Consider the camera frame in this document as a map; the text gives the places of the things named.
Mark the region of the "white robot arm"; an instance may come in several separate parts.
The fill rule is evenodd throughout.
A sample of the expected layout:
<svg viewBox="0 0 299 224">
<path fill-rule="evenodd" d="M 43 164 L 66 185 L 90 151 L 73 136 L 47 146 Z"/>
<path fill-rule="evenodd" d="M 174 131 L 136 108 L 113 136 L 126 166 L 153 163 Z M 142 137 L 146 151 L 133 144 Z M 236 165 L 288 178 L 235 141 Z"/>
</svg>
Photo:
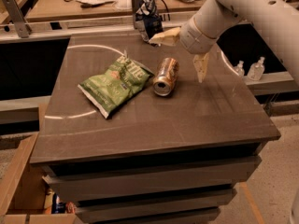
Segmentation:
<svg viewBox="0 0 299 224">
<path fill-rule="evenodd" d="M 206 0 L 181 27 L 161 32 L 149 42 L 167 46 L 179 42 L 191 54 L 205 54 L 240 21 L 251 23 L 299 83 L 299 11 L 283 0 Z"/>
</svg>

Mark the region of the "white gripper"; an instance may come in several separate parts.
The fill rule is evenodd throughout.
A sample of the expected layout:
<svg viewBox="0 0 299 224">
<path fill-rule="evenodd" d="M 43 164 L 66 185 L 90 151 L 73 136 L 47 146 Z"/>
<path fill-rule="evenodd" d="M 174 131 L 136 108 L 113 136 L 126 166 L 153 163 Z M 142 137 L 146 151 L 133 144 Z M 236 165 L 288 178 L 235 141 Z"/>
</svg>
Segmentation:
<svg viewBox="0 0 299 224">
<path fill-rule="evenodd" d="M 217 41 L 217 22 L 212 15 L 195 14 L 179 27 L 155 34 L 150 44 L 175 46 L 180 38 L 182 46 L 191 54 L 198 81 L 202 83 L 206 77 L 209 52 Z"/>
</svg>

